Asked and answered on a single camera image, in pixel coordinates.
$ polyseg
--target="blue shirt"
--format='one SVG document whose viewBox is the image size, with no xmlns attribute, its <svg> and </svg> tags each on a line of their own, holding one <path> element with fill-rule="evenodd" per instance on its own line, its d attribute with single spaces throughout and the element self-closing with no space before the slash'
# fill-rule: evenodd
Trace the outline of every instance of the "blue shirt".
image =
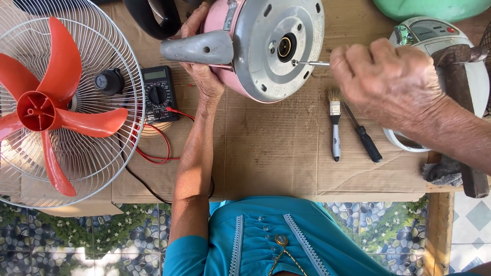
<svg viewBox="0 0 491 276">
<path fill-rule="evenodd" d="M 209 241 L 187 236 L 167 248 L 164 276 L 268 276 L 283 247 L 308 276 L 392 276 L 345 233 L 317 203 L 286 196 L 253 196 L 216 209 Z M 303 275 L 283 254 L 272 275 Z M 473 273 L 458 273 L 476 276 Z"/>
</svg>

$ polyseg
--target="gray cloth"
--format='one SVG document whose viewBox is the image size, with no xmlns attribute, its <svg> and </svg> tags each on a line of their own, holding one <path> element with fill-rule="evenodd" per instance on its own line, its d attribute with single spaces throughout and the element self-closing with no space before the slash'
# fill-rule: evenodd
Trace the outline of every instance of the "gray cloth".
<svg viewBox="0 0 491 276">
<path fill-rule="evenodd" d="M 462 184 L 460 162 L 442 155 L 440 163 L 423 166 L 423 179 L 437 186 L 452 185 L 458 187 Z"/>
</svg>

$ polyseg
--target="screwdriver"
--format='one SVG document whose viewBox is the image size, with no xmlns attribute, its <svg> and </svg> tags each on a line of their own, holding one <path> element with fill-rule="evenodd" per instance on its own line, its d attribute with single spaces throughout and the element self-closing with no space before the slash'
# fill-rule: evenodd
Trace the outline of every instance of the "screwdriver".
<svg viewBox="0 0 491 276">
<path fill-rule="evenodd" d="M 348 111 L 348 114 L 350 115 L 351 119 L 353 120 L 353 123 L 355 123 L 355 130 L 356 134 L 360 136 L 361 143 L 365 147 L 365 149 L 368 152 L 368 155 L 370 155 L 370 158 L 372 159 L 373 162 L 378 163 L 382 161 L 382 155 L 380 155 L 379 150 L 373 143 L 372 139 L 370 136 L 368 136 L 367 131 L 364 126 L 360 126 L 358 122 L 355 119 L 355 116 L 353 116 L 353 113 L 351 112 L 350 108 L 348 105 L 343 101 L 344 107 L 346 108 L 346 111 Z"/>
<path fill-rule="evenodd" d="M 292 60 L 293 66 L 296 66 L 297 64 L 308 64 L 312 66 L 329 66 L 328 61 L 298 61 L 293 59 Z"/>
</svg>

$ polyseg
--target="black kettle handle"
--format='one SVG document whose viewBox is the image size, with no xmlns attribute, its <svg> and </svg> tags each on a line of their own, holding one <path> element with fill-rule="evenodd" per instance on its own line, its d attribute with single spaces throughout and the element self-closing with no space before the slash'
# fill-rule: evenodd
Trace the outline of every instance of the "black kettle handle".
<svg viewBox="0 0 491 276">
<path fill-rule="evenodd" d="M 155 20 L 148 0 L 123 0 L 136 23 L 151 37 L 165 40 L 175 35 L 181 28 L 181 19 L 174 0 L 159 0 L 165 14 L 159 24 Z"/>
</svg>

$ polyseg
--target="wire fan grille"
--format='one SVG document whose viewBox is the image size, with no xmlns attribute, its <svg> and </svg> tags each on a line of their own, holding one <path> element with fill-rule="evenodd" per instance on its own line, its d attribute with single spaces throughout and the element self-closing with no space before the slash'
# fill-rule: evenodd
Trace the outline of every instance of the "wire fan grille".
<svg viewBox="0 0 491 276">
<path fill-rule="evenodd" d="M 479 45 L 484 46 L 489 51 L 491 51 L 491 22 L 489 23 L 488 27 L 484 31 L 483 38 L 481 38 L 481 42 L 479 43 Z M 488 57 L 484 60 L 484 64 L 486 65 L 486 70 L 488 71 L 488 75 L 491 75 L 491 55 L 488 55 Z M 490 98 L 486 110 L 488 111 L 486 117 L 491 116 L 491 93 L 490 93 Z"/>
<path fill-rule="evenodd" d="M 144 97 L 138 62 L 121 31 L 92 2 L 0 0 L 0 53 L 17 59 L 41 80 L 50 58 L 50 16 L 67 27 L 82 57 L 81 81 L 69 109 L 102 113 L 125 107 L 129 116 L 119 132 L 108 138 L 88 137 L 63 128 L 50 131 L 58 162 L 77 192 L 75 197 L 62 195 L 48 180 L 39 133 L 23 128 L 3 140 L 0 200 L 18 206 L 63 206 L 94 195 L 124 169 L 126 163 L 121 155 L 133 154 L 130 137 L 138 142 L 142 129 L 139 127 Z M 96 88 L 94 78 L 114 67 L 125 78 L 125 91 L 122 95 L 104 96 Z M 15 112 L 16 105 L 0 85 L 0 116 Z"/>
</svg>

